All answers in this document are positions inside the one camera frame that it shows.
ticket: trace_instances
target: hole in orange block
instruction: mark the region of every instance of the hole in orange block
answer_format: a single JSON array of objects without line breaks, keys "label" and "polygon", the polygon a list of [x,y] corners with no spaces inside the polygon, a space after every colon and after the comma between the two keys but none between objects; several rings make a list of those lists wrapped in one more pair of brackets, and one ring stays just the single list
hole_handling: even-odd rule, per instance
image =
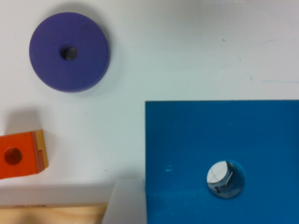
[{"label": "hole in orange block", "polygon": [[5,153],[6,162],[10,165],[16,165],[21,161],[22,155],[18,148],[9,147]]}]

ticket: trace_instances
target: purple disc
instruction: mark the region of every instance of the purple disc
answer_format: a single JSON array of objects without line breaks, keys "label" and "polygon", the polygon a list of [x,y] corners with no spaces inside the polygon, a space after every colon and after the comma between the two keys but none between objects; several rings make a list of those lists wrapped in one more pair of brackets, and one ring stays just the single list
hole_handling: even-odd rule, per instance
[{"label": "purple disc", "polygon": [[91,19],[73,12],[42,21],[29,51],[36,74],[57,91],[86,91],[101,80],[109,64],[102,30]]}]

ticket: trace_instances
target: wooden board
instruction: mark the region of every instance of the wooden board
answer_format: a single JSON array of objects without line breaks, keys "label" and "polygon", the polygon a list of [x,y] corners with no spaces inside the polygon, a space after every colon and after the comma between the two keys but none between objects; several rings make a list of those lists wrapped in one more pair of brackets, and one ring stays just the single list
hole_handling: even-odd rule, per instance
[{"label": "wooden board", "polygon": [[84,207],[13,208],[0,210],[5,224],[100,224],[107,204]]}]

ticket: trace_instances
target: orange cube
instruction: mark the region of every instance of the orange cube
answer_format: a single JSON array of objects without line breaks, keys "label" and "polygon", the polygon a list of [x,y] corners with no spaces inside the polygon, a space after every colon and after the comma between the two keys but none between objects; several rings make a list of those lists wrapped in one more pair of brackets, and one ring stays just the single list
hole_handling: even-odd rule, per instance
[{"label": "orange cube", "polygon": [[0,179],[35,175],[48,166],[42,130],[0,137]]}]

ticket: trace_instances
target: blue panel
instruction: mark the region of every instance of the blue panel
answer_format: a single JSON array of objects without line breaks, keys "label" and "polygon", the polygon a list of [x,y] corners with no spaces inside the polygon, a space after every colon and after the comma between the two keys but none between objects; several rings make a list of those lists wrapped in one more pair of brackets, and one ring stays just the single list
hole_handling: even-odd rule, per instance
[{"label": "blue panel", "polygon": [[[299,220],[298,101],[148,102],[146,150],[149,224]],[[206,174],[228,160],[246,184],[225,200]]]}]

